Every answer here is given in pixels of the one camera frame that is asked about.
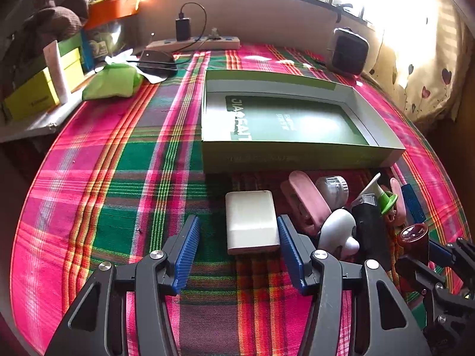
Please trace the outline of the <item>green cloth pouch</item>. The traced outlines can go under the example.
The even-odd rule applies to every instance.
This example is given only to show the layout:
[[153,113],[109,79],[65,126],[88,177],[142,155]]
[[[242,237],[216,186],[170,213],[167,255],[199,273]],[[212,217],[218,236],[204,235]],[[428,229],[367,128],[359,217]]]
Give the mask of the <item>green cloth pouch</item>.
[[113,96],[128,98],[141,87],[143,76],[125,63],[107,64],[90,80],[82,93],[83,101],[94,101]]

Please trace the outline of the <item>small pink clip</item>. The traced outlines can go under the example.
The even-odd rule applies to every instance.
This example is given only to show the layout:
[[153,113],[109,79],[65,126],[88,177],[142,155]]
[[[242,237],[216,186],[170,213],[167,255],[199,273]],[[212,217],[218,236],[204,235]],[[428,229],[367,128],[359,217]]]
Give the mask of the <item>small pink clip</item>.
[[393,195],[397,196],[397,199],[386,214],[386,221],[393,227],[400,227],[406,223],[407,211],[403,198],[403,192],[401,185],[396,178],[390,179],[390,191]]

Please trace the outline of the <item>white panda suction hook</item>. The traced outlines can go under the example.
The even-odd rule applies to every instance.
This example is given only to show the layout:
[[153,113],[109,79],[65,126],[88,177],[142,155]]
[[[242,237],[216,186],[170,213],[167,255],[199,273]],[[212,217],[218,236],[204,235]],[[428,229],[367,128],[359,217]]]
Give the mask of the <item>white panda suction hook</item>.
[[318,248],[339,260],[350,258],[360,248],[359,242],[353,237],[355,227],[355,219],[348,211],[343,208],[335,210],[320,230]]

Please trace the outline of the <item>white plug on strip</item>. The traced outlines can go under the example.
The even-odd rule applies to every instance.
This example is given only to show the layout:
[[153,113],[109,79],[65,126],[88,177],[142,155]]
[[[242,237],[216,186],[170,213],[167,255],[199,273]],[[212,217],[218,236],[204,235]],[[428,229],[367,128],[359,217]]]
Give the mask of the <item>white plug on strip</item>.
[[208,35],[208,39],[209,40],[220,40],[221,39],[221,35],[217,29],[217,27],[213,27],[211,29],[211,32],[210,34]]

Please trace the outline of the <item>brown patterned cloth bag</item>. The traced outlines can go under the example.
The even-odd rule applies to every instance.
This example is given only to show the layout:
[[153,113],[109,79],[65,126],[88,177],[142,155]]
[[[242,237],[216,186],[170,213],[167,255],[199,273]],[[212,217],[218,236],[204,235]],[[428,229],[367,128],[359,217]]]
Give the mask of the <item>brown patterned cloth bag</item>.
[[15,45],[20,54],[34,57],[42,54],[50,43],[73,37],[87,21],[88,0],[63,0],[60,5],[50,0],[25,20],[11,45]]

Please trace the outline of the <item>white power strip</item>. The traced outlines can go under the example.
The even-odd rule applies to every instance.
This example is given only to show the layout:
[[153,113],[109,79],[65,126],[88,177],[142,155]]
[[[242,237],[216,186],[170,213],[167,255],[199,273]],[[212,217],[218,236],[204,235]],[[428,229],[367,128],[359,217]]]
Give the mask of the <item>white power strip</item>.
[[238,50],[241,41],[236,36],[220,37],[210,39],[208,36],[202,39],[191,38],[187,41],[177,41],[176,39],[157,40],[149,43],[146,50],[157,52],[183,52],[196,50]]

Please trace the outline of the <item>red capped bottle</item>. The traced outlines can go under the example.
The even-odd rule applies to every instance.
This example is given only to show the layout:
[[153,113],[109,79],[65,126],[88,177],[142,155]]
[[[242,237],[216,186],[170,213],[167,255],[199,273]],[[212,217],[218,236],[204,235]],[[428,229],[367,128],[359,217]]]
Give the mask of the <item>red capped bottle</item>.
[[428,265],[429,236],[428,227],[424,223],[416,223],[401,230],[397,243],[405,255]]

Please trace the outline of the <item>pink clip long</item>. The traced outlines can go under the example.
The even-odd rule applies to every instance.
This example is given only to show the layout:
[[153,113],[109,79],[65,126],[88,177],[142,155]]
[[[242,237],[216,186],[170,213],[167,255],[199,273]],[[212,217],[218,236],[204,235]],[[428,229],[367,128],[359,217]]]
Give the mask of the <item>pink clip long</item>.
[[280,188],[297,227],[308,236],[317,237],[332,212],[311,178],[303,171],[294,170]]

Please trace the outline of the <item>yellow green box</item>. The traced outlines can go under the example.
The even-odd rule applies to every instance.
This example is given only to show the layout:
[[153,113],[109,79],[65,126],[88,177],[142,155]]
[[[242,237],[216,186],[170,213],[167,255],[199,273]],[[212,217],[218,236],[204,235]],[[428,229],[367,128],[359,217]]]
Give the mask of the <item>yellow green box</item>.
[[[93,65],[92,52],[83,31],[58,43],[60,66],[71,89],[84,80]],[[7,68],[1,74],[1,109],[7,120],[22,120],[60,104],[52,77],[42,55]]]

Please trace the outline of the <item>white round capped jar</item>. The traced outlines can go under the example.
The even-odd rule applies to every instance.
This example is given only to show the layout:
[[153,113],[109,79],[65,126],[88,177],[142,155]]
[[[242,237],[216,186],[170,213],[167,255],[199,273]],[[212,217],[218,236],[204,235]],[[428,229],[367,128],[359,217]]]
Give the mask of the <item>white round capped jar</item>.
[[320,177],[315,181],[315,185],[332,211],[342,208],[347,203],[349,187],[342,176]]

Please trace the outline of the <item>green cardboard box tray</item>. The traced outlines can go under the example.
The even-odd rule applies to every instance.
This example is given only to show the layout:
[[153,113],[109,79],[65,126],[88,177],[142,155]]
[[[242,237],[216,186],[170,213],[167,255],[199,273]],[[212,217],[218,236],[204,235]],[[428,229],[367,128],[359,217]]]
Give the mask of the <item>green cardboard box tray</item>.
[[206,72],[201,148],[207,174],[389,167],[405,150],[352,87],[243,70]]

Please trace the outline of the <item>white power bank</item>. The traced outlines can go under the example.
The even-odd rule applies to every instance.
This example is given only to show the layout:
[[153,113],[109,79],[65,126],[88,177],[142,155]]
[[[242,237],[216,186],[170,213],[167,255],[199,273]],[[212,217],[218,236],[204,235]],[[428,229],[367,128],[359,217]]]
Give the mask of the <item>white power bank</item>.
[[229,192],[225,195],[225,214],[229,255],[279,249],[275,204],[269,190]]

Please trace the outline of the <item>plaid pink green bedspread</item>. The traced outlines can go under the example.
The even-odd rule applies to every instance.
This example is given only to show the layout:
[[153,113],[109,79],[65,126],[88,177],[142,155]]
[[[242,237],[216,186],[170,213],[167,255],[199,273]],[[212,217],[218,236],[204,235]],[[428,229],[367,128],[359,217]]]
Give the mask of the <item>plaid pink green bedspread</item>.
[[162,84],[82,104],[43,160],[15,234],[10,301],[18,331],[43,353],[103,261],[128,264],[163,246],[190,214],[200,246],[185,290],[167,300],[182,355],[295,355],[311,303],[278,253],[228,255],[225,195],[269,190],[279,214],[286,173],[208,176],[201,96],[207,69],[259,70],[341,82],[313,52],[272,45],[198,52]]

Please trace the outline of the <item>white tissue paper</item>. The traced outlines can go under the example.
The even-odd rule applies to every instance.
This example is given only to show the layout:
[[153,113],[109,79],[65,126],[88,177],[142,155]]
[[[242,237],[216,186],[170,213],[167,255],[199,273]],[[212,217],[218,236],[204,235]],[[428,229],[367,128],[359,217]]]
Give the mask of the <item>white tissue paper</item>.
[[141,63],[139,57],[134,55],[134,49],[127,49],[117,55],[105,57],[108,65],[125,64],[133,67],[139,75],[147,79],[151,84],[162,83],[169,78],[168,71],[161,70],[159,65],[153,63]]

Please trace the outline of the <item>black rectangular remote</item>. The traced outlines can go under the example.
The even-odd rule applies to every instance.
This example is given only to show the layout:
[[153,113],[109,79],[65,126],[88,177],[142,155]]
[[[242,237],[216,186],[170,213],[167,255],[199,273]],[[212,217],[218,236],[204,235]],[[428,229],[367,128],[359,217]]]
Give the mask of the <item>black rectangular remote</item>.
[[391,269],[387,229],[375,194],[364,194],[351,205],[351,214],[356,222],[356,241],[359,242],[357,258],[376,260],[386,272]]

